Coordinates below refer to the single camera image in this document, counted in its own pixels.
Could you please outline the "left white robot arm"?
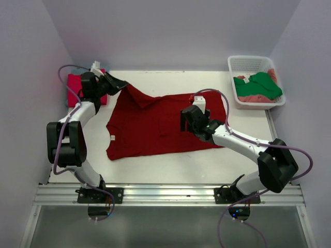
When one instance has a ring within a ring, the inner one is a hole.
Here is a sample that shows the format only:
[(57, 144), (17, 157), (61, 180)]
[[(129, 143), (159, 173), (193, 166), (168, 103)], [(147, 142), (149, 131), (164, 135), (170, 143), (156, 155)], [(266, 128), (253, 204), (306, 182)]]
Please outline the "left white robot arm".
[(113, 96), (128, 86), (128, 82), (115, 78), (107, 72), (85, 72), (80, 75), (81, 96), (66, 117), (47, 124), (48, 159), (53, 173), (72, 173), (81, 184), (78, 194), (84, 200), (96, 203), (114, 203), (107, 191), (103, 177), (87, 160), (87, 146), (83, 127), (100, 110), (101, 98)]

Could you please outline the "folded pink t shirt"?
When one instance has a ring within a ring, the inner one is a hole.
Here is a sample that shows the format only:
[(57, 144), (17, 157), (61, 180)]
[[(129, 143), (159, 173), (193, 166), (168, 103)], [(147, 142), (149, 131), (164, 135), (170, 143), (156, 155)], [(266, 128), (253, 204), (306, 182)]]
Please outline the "folded pink t shirt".
[[(89, 79), (89, 78), (87, 76), (83, 76), (83, 87), (82, 87), (80, 74), (69, 74), (68, 75), (68, 80), (67, 80), (68, 86), (80, 98), (94, 97), (95, 92), (97, 90), (98, 78), (95, 77), (95, 80), (92, 80), (91, 83), (88, 83), (87, 79)], [(68, 107), (75, 107), (75, 105), (78, 102), (77, 98), (70, 91), (68, 91), (68, 94), (67, 94), (67, 101), (68, 101)], [(100, 104), (107, 105), (107, 101), (108, 101), (108, 97), (106, 95), (104, 95), (100, 99)]]

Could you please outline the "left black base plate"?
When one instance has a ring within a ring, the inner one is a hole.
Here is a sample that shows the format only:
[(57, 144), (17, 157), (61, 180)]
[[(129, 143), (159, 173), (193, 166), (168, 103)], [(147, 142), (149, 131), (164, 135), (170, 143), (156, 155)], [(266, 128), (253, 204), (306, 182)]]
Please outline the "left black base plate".
[(75, 190), (80, 204), (121, 204), (123, 202), (123, 188), (84, 189)]

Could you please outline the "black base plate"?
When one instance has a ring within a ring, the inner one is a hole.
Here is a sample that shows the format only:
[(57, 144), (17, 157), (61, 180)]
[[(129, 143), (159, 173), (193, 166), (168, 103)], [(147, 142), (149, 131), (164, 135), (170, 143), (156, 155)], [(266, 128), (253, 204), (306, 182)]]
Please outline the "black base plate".
[(244, 195), (236, 186), (224, 184), (219, 188), (214, 188), (214, 199), (216, 204), (233, 204), (256, 193), (253, 192), (250, 195)]
[(84, 189), (75, 190), (80, 204), (121, 204), (123, 202), (123, 188)]

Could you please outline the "aluminium mounting rail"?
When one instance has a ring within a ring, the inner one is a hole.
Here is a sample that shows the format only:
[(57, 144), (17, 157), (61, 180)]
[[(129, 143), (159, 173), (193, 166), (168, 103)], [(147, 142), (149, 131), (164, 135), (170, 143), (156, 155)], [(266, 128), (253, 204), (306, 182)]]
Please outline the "aluminium mounting rail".
[[(213, 206), (217, 184), (107, 184), (110, 189), (123, 188), (121, 206)], [(40, 185), (33, 200), (35, 206), (76, 206), (77, 183), (49, 183)], [(267, 192), (260, 196), (264, 206), (304, 206), (299, 186), (288, 185), (281, 193)]]

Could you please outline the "white plastic basket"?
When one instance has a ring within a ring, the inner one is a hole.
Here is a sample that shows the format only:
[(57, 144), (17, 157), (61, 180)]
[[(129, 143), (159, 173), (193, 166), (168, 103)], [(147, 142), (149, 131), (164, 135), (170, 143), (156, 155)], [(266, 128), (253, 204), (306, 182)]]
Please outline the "white plastic basket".
[(262, 56), (230, 56), (228, 67), (238, 109), (269, 110), (285, 104), (274, 63)]

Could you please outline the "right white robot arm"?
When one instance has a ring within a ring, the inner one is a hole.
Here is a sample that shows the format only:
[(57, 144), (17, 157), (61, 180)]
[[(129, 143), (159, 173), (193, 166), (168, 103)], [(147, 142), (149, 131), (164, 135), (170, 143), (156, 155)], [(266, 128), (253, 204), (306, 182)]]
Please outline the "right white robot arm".
[(259, 190), (280, 193), (298, 171), (298, 165), (284, 141), (275, 139), (262, 146), (262, 140), (245, 135), (239, 138), (217, 119), (210, 119), (210, 111), (192, 105), (180, 112), (180, 129), (193, 133), (201, 141), (226, 147), (249, 158), (258, 170), (240, 175), (230, 186), (222, 186), (218, 194), (227, 202), (242, 203)]

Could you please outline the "dark red t shirt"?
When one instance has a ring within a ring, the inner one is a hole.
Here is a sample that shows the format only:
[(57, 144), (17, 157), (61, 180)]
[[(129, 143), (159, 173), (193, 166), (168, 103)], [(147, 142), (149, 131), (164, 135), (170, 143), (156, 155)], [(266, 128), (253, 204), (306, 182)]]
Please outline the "dark red t shirt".
[(216, 148), (180, 130), (180, 112), (190, 105), (191, 94), (151, 97), (132, 85), (121, 90), (107, 130), (107, 156), (122, 158), (190, 152)]

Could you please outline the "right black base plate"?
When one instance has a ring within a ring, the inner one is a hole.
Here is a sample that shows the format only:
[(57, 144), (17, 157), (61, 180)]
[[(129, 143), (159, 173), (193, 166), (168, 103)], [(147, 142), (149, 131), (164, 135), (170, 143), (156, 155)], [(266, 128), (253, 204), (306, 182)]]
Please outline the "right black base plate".
[(224, 184), (219, 188), (214, 188), (214, 199), (216, 204), (233, 204), (256, 193), (253, 192), (250, 195), (244, 195), (236, 186)]

